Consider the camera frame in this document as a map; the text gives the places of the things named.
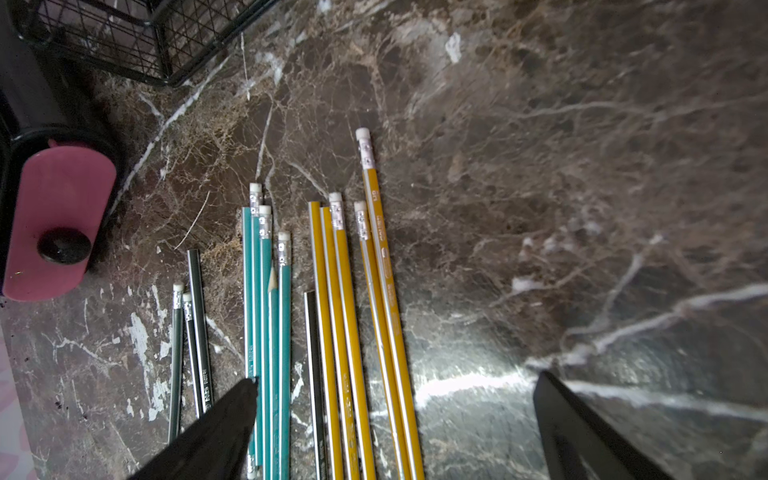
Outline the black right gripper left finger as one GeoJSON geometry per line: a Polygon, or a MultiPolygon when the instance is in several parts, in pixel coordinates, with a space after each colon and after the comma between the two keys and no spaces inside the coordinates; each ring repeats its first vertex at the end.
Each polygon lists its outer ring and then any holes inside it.
{"type": "Polygon", "coordinates": [[[257,378],[240,380],[132,477],[239,479],[253,433],[259,393],[257,378]]]}

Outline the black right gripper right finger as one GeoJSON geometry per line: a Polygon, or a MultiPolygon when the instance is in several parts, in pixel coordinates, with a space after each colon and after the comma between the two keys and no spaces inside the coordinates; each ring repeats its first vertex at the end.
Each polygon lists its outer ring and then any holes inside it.
{"type": "Polygon", "coordinates": [[[668,479],[549,371],[539,374],[533,404],[552,479],[668,479]]]}

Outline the black pink drawer cabinet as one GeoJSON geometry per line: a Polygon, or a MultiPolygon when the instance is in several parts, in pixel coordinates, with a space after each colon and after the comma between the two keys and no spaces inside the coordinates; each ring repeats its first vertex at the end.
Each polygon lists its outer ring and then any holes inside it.
{"type": "Polygon", "coordinates": [[[1,294],[50,300],[84,278],[121,170],[77,66],[23,40],[1,4],[1,294]]]}

